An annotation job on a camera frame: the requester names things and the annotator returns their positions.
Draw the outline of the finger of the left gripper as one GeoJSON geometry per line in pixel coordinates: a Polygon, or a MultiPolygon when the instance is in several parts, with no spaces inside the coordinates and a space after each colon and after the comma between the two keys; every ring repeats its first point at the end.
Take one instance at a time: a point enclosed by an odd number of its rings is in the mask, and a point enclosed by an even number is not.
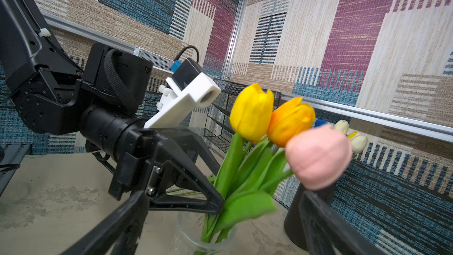
{"type": "Polygon", "coordinates": [[[220,170],[220,164],[213,156],[205,141],[198,134],[188,129],[179,129],[179,133],[181,136],[178,138],[178,144],[189,159],[196,164],[198,157],[201,157],[210,171],[217,176],[220,170]]]}
{"type": "Polygon", "coordinates": [[[160,169],[159,172],[152,172],[148,181],[151,211],[190,211],[213,215],[222,211],[224,197],[189,159],[178,144],[178,138],[159,141],[151,165],[160,169]],[[190,192],[199,192],[203,197],[190,198],[182,194],[168,194],[167,189],[174,185],[190,192]]]}

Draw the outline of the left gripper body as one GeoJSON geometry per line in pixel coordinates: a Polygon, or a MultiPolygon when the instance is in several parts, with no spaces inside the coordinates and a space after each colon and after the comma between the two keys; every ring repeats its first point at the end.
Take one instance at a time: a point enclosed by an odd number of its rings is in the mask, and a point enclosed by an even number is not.
{"type": "Polygon", "coordinates": [[[179,129],[134,129],[126,135],[115,156],[118,158],[109,194],[116,200],[130,192],[144,191],[148,198],[148,181],[152,172],[159,168],[151,165],[159,141],[179,138],[179,129]]]}

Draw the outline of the orange tulip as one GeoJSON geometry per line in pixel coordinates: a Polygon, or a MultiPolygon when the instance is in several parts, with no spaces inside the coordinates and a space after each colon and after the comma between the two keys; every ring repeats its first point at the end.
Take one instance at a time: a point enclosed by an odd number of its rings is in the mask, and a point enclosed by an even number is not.
{"type": "Polygon", "coordinates": [[[237,98],[230,115],[233,130],[257,146],[244,158],[233,180],[229,195],[263,190],[273,195],[279,182],[287,176],[284,151],[273,151],[273,145],[284,149],[298,133],[311,128],[315,110],[294,98],[273,109],[271,92],[242,95],[237,98]]]}

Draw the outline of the black cylindrical vase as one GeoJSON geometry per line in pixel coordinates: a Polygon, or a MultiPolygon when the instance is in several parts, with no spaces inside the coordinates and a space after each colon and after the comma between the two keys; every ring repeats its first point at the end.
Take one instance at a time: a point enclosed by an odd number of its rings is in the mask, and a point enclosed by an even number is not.
{"type": "MultiPolygon", "coordinates": [[[[317,196],[323,200],[327,205],[331,206],[333,201],[337,182],[329,185],[321,190],[314,191],[317,196]]],[[[303,184],[298,186],[293,202],[290,205],[288,214],[284,221],[284,231],[288,238],[299,248],[309,251],[306,242],[306,229],[304,222],[306,221],[306,212],[301,208],[301,202],[306,188],[303,184]]]]}

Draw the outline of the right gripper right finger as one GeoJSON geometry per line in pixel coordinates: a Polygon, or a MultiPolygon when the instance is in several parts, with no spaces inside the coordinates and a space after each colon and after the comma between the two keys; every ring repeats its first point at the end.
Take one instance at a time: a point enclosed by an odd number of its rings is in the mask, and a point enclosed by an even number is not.
{"type": "Polygon", "coordinates": [[[343,255],[384,254],[314,192],[304,192],[300,209],[306,212],[304,225],[311,255],[333,255],[335,250],[343,255]]]}

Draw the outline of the light pink tulip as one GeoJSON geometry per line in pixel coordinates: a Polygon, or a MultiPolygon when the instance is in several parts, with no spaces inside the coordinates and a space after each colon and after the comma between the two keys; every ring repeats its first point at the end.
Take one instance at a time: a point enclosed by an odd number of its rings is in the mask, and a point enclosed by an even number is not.
{"type": "Polygon", "coordinates": [[[352,160],[354,141],[356,138],[329,125],[298,134],[265,168],[255,168],[241,192],[226,199],[222,214],[209,231],[222,240],[236,224],[273,213],[272,196],[279,183],[291,175],[309,190],[333,184],[352,160]]]}

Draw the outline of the cream white tulip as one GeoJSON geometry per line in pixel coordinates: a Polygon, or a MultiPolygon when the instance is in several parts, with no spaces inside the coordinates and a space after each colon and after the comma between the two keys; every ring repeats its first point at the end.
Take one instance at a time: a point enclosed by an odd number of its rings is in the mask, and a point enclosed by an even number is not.
{"type": "Polygon", "coordinates": [[[350,143],[353,153],[360,154],[364,151],[365,147],[368,144],[368,137],[361,134],[356,134],[350,139],[350,143]]]}

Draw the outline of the yellow tulip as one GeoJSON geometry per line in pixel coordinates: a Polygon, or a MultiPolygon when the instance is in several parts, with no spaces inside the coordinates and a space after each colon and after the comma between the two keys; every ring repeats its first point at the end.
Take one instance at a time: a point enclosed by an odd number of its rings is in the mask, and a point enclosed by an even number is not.
{"type": "Polygon", "coordinates": [[[349,139],[352,139],[352,138],[354,138],[356,135],[357,135],[357,132],[352,132],[352,133],[350,133],[350,134],[348,135],[348,138],[349,138],[349,139]]]}
{"type": "Polygon", "coordinates": [[[260,85],[246,87],[230,114],[231,145],[214,181],[225,203],[217,216],[205,216],[201,240],[221,242],[238,223],[274,211],[272,197],[285,164],[281,147],[268,131],[274,113],[274,94],[260,85]]]}

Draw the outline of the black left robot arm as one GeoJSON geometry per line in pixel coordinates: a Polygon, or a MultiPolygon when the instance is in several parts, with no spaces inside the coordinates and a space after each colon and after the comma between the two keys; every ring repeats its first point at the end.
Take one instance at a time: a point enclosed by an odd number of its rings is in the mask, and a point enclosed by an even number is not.
{"type": "Polygon", "coordinates": [[[10,98],[36,133],[80,132],[86,150],[102,150],[112,173],[109,194],[143,191],[151,210],[219,214],[223,196],[196,166],[201,157],[215,174],[220,166],[200,136],[180,123],[194,108],[209,106],[217,84],[187,58],[160,86],[158,113],[138,115],[152,62],[95,43],[86,66],[64,51],[34,0],[1,0],[1,63],[10,98]]]}

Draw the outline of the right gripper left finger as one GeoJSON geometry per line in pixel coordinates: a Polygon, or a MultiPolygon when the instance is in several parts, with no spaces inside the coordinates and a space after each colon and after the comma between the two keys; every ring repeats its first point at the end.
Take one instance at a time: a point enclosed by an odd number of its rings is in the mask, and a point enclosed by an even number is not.
{"type": "Polygon", "coordinates": [[[64,255],[134,255],[148,214],[144,191],[135,192],[64,255]]]}

